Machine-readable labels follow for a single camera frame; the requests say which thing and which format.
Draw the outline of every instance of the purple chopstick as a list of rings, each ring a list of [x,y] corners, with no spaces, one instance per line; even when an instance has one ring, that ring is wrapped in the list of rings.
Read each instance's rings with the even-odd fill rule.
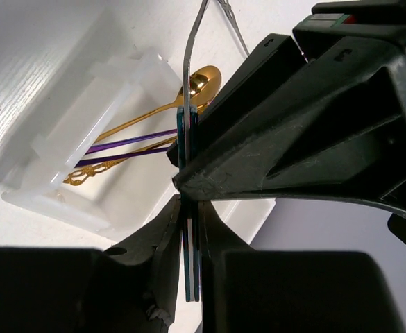
[[[167,149],[168,148],[158,148],[158,149],[152,149],[149,151],[139,151],[137,153],[127,153],[127,154],[121,154],[121,155],[90,158],[88,160],[79,161],[78,164],[75,166],[75,168],[81,168],[81,167],[85,167],[86,165],[108,162],[108,161],[113,161],[113,160],[119,160],[121,158],[130,158],[130,157],[143,156],[143,155],[149,155],[149,154],[155,154],[155,153],[163,153],[163,152],[167,151]]]
[[[110,142],[108,144],[95,144],[94,146],[91,146],[85,154],[87,155],[87,154],[91,154],[91,153],[96,153],[98,151],[104,151],[106,149],[111,149],[111,148],[115,148],[115,147],[119,147],[119,146],[124,146],[126,144],[132,144],[134,142],[140,142],[140,141],[144,141],[144,140],[153,139],[155,137],[162,137],[162,136],[171,135],[171,134],[176,134],[176,129],[175,130],[165,130],[163,132],[142,135],[141,137],[133,137],[131,139]]]

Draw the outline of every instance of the utensil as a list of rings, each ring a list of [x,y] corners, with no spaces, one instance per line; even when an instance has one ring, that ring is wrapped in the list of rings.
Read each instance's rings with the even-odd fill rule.
[[[137,149],[135,151],[132,151],[131,153],[139,153],[140,151],[149,151],[149,150],[164,146],[166,144],[171,144],[175,140],[176,140],[176,137],[170,137],[169,139],[165,139],[160,142],[156,142],[155,144],[151,144],[150,146]],[[114,167],[115,165],[118,165],[119,163],[124,162],[125,160],[127,160],[127,158],[121,158],[120,160],[114,160],[114,161],[102,162],[102,163],[95,164],[95,165],[84,166],[81,169],[78,169],[78,170],[75,170],[75,171],[69,173],[67,175],[67,177],[64,179],[63,183],[70,184],[73,186],[79,186],[79,185],[83,184],[88,178],[93,177],[98,173],[103,173],[104,171],[107,171],[111,167]]]
[[[183,61],[183,106],[176,112],[176,127],[178,129],[178,147],[181,150],[181,167],[185,167],[196,155],[196,145],[193,140],[195,134],[195,125],[192,120],[197,120],[195,106],[191,102],[190,91],[190,58],[194,48],[196,33],[198,32],[204,12],[207,9],[209,0],[202,0],[195,22],[187,38],[186,48],[184,50]],[[198,203],[187,200],[184,196],[181,198],[181,209],[179,223],[183,239],[183,257],[184,257],[184,282],[185,297],[187,302],[199,301],[200,296],[200,266],[199,266],[199,248],[194,246],[194,241],[199,239],[198,235]]]
[[[137,153],[126,153],[126,154],[113,155],[113,156],[90,158],[87,160],[79,161],[78,164],[75,166],[75,168],[81,168],[81,167],[91,165],[91,164],[96,164],[96,163],[120,160],[123,158],[131,158],[131,157],[150,155],[150,154],[156,154],[156,153],[165,153],[167,151],[167,149],[168,148],[157,148],[157,149],[151,149],[148,151],[139,151]]]
[[[219,69],[212,65],[204,66],[203,68],[200,68],[198,71],[193,73],[190,77],[190,95],[191,95],[190,102],[193,105],[196,105],[198,108],[203,108],[210,101],[212,101],[212,99],[219,91],[220,87],[221,87],[221,72],[219,71]],[[184,103],[183,94],[184,94],[183,88],[181,87],[180,91],[178,92],[178,95],[176,96],[175,101],[173,101],[172,103],[161,106],[157,109],[147,112],[146,114],[134,118],[126,123],[123,123],[111,130],[108,130],[107,132],[102,133],[101,135],[98,136],[98,139],[96,139],[95,142],[99,142],[105,139],[106,137],[109,137],[119,132],[120,130],[130,127],[157,113],[160,113],[162,111],[171,108],[177,108],[178,106],[183,105]]]
[[[201,114],[205,109],[208,108],[208,104],[204,105],[202,108],[198,110],[198,114]],[[107,149],[115,148],[115,147],[120,147],[120,146],[125,146],[127,144],[133,144],[135,142],[140,142],[140,141],[145,141],[145,140],[150,140],[155,137],[161,137],[165,135],[171,135],[171,134],[176,134],[176,129],[173,130],[165,130],[163,132],[156,132],[152,134],[147,134],[147,135],[142,135],[140,137],[132,137],[130,139],[125,139],[125,140],[120,140],[120,141],[115,141],[115,142],[109,142],[107,144],[95,144],[89,148],[89,150],[85,153],[91,154],[91,153],[97,153],[99,151],[105,151]]]

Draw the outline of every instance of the white surface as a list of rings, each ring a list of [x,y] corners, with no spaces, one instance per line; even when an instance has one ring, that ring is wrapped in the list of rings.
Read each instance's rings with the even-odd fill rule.
[[[232,0],[231,4],[244,39],[252,49],[270,32],[289,34],[316,2]],[[99,38],[100,49],[108,52],[139,55],[155,47],[180,74],[185,42],[199,5],[199,1],[186,0],[0,0],[0,158],[13,131],[31,111],[31,104],[40,98],[40,92],[88,31],[96,29],[112,36]],[[101,16],[106,6],[116,15],[115,19]],[[196,38],[192,71],[204,65],[215,65],[220,68],[225,82],[242,60],[233,33],[226,27],[226,19],[212,1]],[[142,186],[143,180],[136,182],[135,190]],[[0,170],[0,195],[7,189]],[[248,232],[251,236],[256,230]],[[107,248],[111,243],[95,234],[14,207],[0,197],[0,245]],[[186,308],[190,312],[178,308],[176,328],[172,331],[196,329],[198,305]]]
[[[47,79],[2,149],[0,182],[13,188],[2,195],[9,203],[121,241],[177,193],[171,178],[178,170],[165,154],[130,159],[94,177],[83,176],[87,179],[81,186],[62,181],[99,134],[172,102],[182,83],[153,49],[136,59],[105,47],[103,41],[118,36],[107,28],[116,19],[111,10],[104,10]],[[162,112],[105,142],[169,130],[176,127],[175,119],[173,110]],[[143,145],[87,157],[123,154]],[[217,203],[216,209],[228,225],[251,240],[274,205],[274,200],[226,201]],[[235,213],[245,208],[247,214]]]
[[[260,250],[357,250],[368,253],[387,279],[406,325],[406,245],[387,227],[391,213],[312,200],[278,199],[253,240]]]

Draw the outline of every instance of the clear plastic container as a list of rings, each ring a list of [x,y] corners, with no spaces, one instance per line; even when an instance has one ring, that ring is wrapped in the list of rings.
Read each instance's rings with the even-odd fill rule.
[[[182,83],[154,50],[147,51],[140,59],[113,56],[107,62],[89,61],[87,66],[76,61],[75,66],[82,70],[78,69],[74,78],[59,76],[46,93],[51,98],[50,104],[59,105],[60,109],[49,112],[49,104],[39,103],[34,110],[39,115],[37,124],[33,120],[31,128],[24,123],[17,129],[18,132],[31,129],[34,135],[25,149],[20,148],[19,172],[12,172],[17,186],[2,198],[119,241],[149,222],[176,193],[171,178],[178,170],[166,154],[129,159],[77,187],[64,184],[63,180],[99,134],[174,101]],[[72,81],[87,84],[75,85]],[[59,88],[66,85],[69,89]],[[76,93],[67,105],[63,101],[72,90]],[[175,128],[175,114],[176,109],[164,111],[106,141]],[[97,155],[126,153],[160,140]],[[247,241],[255,236],[273,206],[273,200],[215,203],[221,218]]]

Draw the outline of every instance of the gold spoon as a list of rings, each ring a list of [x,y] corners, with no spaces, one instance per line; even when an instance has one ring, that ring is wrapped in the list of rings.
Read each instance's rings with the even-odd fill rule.
[[[219,71],[218,68],[211,65],[200,68],[198,71],[196,71],[190,76],[190,103],[192,105],[196,105],[197,109],[201,109],[202,107],[210,103],[212,99],[214,99],[220,87],[221,87],[221,72]],[[157,113],[160,113],[168,109],[177,108],[178,106],[183,104],[184,104],[184,96],[183,96],[183,88],[181,87],[180,91],[178,92],[178,95],[176,96],[175,101],[173,101],[172,103],[161,106],[157,109],[147,112],[146,114],[143,114],[142,116],[134,118],[111,130],[108,130],[107,132],[102,133],[101,135],[98,136],[98,139],[96,139],[95,142],[104,140],[106,137],[109,137],[119,132],[120,130],[130,127],[136,123],[139,123],[141,120],[149,118]]]
[[[204,105],[202,108],[200,108],[200,110],[198,110],[198,114],[201,114],[207,107],[208,107],[208,105]],[[151,149],[155,149],[155,148],[164,146],[165,144],[171,144],[175,140],[176,140],[176,136],[170,137],[169,139],[165,139],[160,142],[156,142],[147,147],[140,148],[135,151],[131,151],[131,153],[138,153],[140,151],[149,151]],[[79,186],[79,185],[83,184],[89,177],[94,177],[98,173],[103,173],[104,171],[107,171],[108,169],[114,167],[115,165],[120,164],[121,162],[124,162],[127,159],[128,158],[121,158],[119,160],[107,161],[107,162],[102,162],[102,163],[95,164],[95,165],[83,166],[82,168],[69,173],[67,175],[67,177],[64,179],[64,183],[70,184],[73,186]]]

